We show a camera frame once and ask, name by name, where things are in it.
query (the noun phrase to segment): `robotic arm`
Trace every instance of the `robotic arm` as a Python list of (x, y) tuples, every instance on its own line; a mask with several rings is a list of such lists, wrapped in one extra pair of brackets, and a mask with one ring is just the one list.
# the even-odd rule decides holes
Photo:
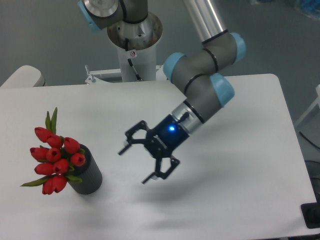
[[(186, 100), (154, 128), (150, 129), (143, 120), (130, 128), (125, 132), (126, 145), (118, 153), (122, 155), (134, 144), (143, 144), (150, 152), (155, 159), (155, 170), (143, 184), (149, 179), (166, 179), (180, 163), (173, 151), (234, 97), (231, 84), (217, 72), (246, 54), (244, 40), (239, 34), (228, 32), (212, 0), (183, 1), (203, 49), (191, 57), (180, 52), (172, 54), (165, 61), (163, 71)], [(147, 0), (84, 0), (78, 5), (93, 30), (121, 21), (117, 23), (121, 25), (118, 44), (126, 50), (144, 49), (155, 43), (152, 28), (148, 31), (148, 19), (152, 15), (148, 14)], [(134, 139), (134, 133), (139, 130), (146, 131), (145, 138)], [(164, 158), (169, 158), (171, 163), (166, 172), (161, 171)]]
[[(192, 57), (180, 52), (172, 54), (163, 71), (186, 100), (153, 129), (143, 120), (129, 129), (125, 133), (127, 144), (119, 152), (122, 155), (133, 144), (143, 144), (155, 158), (155, 170), (143, 184), (149, 179), (166, 179), (180, 163), (172, 152), (234, 97), (231, 84), (216, 72), (246, 54), (244, 40), (237, 33), (228, 32), (211, 0), (184, 0), (184, 4), (203, 49)], [(139, 130), (146, 131), (145, 139), (133, 138)], [(169, 158), (171, 163), (166, 172), (161, 171), (163, 158)]]

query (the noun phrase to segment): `black vase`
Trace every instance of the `black vase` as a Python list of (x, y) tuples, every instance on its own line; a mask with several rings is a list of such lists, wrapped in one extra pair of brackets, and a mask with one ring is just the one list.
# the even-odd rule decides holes
[(69, 184), (78, 194), (88, 195), (101, 186), (102, 174), (90, 150), (82, 144), (80, 147), (85, 151), (85, 163), (82, 166), (74, 166), (72, 175), (81, 178), (82, 182), (69, 182)]

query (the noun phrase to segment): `tulip bouquet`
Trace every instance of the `tulip bouquet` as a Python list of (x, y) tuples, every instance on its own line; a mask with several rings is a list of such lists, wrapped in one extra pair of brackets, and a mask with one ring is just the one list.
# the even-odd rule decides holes
[(31, 156), (39, 162), (34, 171), (44, 177), (22, 184), (22, 187), (41, 186), (42, 193), (52, 194), (62, 191), (67, 182), (81, 183), (82, 179), (73, 175), (75, 168), (86, 163), (85, 150), (81, 148), (79, 142), (71, 137), (56, 135), (58, 109), (55, 108), (52, 118), (47, 112), (45, 126), (36, 127), (35, 135), (43, 143), (47, 143), (50, 148), (41, 146), (30, 148)]

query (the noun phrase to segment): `tulip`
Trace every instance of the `tulip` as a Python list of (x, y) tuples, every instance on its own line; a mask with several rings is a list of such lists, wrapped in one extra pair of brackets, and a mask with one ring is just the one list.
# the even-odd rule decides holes
[(57, 162), (61, 159), (61, 152), (58, 148), (51, 148), (46, 153), (46, 159), (50, 162)]
[(75, 166), (77, 166), (77, 167), (80, 167), (80, 166), (82, 166), (83, 164), (85, 164), (86, 158), (85, 158), (85, 156), (84, 156), (83, 154), (81, 154), (81, 153), (76, 153), (76, 154), (72, 155), (70, 162), (71, 162), (73, 165), (75, 165)]
[(56, 149), (61, 148), (62, 145), (63, 145), (63, 142), (61, 141), (60, 136), (55, 135), (55, 134), (53, 134), (53, 133), (51, 133), (51, 134), (47, 137), (46, 142), (50, 145), (50, 147), (56, 148)]
[(42, 147), (30, 148), (31, 156), (34, 157), (35, 160), (46, 160), (47, 152), (48, 152), (47, 148), (42, 148)]
[(34, 129), (35, 135), (40, 139), (41, 142), (46, 143), (47, 137), (52, 134), (52, 132), (43, 127), (36, 127)]
[(64, 148), (69, 154), (75, 154), (80, 149), (80, 144), (77, 140), (71, 137), (64, 138)]
[(56, 193), (61, 192), (67, 185), (67, 179), (65, 176), (56, 175), (52, 179), (52, 190)]
[(50, 162), (40, 163), (38, 166), (35, 167), (34, 171), (36, 174), (39, 175), (50, 176), (54, 173), (54, 165)]
[(65, 174), (69, 170), (69, 162), (66, 159), (61, 159), (54, 163), (53, 171), (56, 174)]
[(52, 183), (53, 183), (53, 177), (50, 177), (44, 184), (42, 187), (42, 194), (52, 194), (54, 192), (54, 189), (52, 187)]

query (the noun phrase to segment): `blue led light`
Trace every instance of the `blue led light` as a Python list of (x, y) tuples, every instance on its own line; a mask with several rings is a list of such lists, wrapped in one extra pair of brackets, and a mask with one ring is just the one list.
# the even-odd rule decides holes
[(169, 131), (174, 132), (176, 130), (175, 126), (169, 126)]

